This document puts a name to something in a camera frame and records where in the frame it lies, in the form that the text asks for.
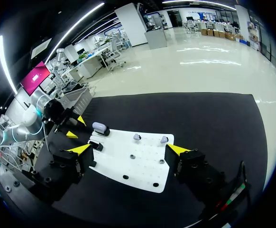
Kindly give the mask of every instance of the pink screen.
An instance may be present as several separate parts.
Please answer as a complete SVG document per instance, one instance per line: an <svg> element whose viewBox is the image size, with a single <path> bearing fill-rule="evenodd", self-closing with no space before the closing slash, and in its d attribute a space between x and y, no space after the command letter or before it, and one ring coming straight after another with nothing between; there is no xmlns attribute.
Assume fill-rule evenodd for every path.
<svg viewBox="0 0 276 228"><path fill-rule="evenodd" d="M28 75L21 81L21 85L28 95L32 95L37 87L50 75L47 67L41 61Z"/></svg>

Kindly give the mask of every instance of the black table surface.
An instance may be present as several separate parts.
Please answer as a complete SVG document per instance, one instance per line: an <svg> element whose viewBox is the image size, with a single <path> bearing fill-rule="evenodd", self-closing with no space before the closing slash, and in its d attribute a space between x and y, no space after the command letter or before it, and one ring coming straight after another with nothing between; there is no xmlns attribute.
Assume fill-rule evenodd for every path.
<svg viewBox="0 0 276 228"><path fill-rule="evenodd" d="M92 123L111 129L170 133L174 145L198 148L206 160L232 180L244 160L252 202L261 195L267 171L267 141L252 95L230 93L160 93L93 98L83 114L87 128L71 126L79 139L50 133L52 151L87 143ZM52 159L43 147L35 169ZM245 201L239 211L245 210ZM114 226L185 227L204 208L169 172L165 190L153 193L111 180L88 169L53 207L77 218Z"/></svg>

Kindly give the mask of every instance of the white board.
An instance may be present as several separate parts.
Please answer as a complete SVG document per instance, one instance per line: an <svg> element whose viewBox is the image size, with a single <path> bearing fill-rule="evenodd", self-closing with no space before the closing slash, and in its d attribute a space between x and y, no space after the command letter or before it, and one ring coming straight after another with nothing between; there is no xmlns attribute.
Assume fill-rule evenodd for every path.
<svg viewBox="0 0 276 228"><path fill-rule="evenodd" d="M141 140L133 139L136 133L141 136ZM160 143L163 136L168 137L169 144L174 144L172 134L110 129L109 136L104 136L94 131L90 141L101 143L103 150L93 150L97 165L90 168L122 184L161 193L165 188L169 171L165 161L163 164L160 163L161 159L164 160L166 151L166 143Z"/></svg>

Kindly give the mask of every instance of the blue bin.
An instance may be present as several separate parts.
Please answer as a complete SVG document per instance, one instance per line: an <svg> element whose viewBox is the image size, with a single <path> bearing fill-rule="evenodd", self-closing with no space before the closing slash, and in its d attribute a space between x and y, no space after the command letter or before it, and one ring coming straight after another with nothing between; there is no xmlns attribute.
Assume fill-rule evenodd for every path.
<svg viewBox="0 0 276 228"><path fill-rule="evenodd" d="M244 40L242 40L242 39L239 40L239 42L240 42L240 43L243 43L243 44L246 44L246 45L248 44L246 41L244 41Z"/></svg>

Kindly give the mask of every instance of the white floor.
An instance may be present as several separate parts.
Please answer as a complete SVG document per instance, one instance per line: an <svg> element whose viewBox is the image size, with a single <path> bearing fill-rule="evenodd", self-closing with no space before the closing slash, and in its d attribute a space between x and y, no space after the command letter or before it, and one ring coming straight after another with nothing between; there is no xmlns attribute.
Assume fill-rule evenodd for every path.
<svg viewBox="0 0 276 228"><path fill-rule="evenodd" d="M252 94L267 136L266 184L276 165L276 68L259 52L225 38L166 30L168 47L148 44L123 52L123 68L88 79L95 97L161 92Z"/></svg>

